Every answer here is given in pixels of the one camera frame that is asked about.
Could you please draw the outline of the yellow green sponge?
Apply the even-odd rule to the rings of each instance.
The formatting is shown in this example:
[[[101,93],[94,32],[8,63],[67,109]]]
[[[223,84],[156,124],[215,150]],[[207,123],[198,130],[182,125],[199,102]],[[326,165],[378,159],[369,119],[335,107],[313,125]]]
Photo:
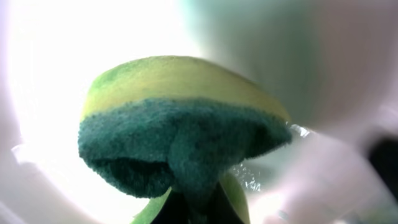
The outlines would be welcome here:
[[[288,121],[276,99],[219,65],[147,57],[93,81],[78,153],[108,184],[148,199],[134,223],[249,223],[229,170],[291,142]]]

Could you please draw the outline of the white plate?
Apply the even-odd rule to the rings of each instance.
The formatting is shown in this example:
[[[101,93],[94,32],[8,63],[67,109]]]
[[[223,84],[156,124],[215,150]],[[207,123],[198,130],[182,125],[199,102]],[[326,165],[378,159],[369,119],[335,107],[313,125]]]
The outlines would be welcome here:
[[[294,141],[233,168],[253,223],[396,223],[364,158],[397,135],[396,1],[2,1],[1,215],[129,223],[147,200],[77,153],[95,76],[152,55],[201,57],[279,99]]]

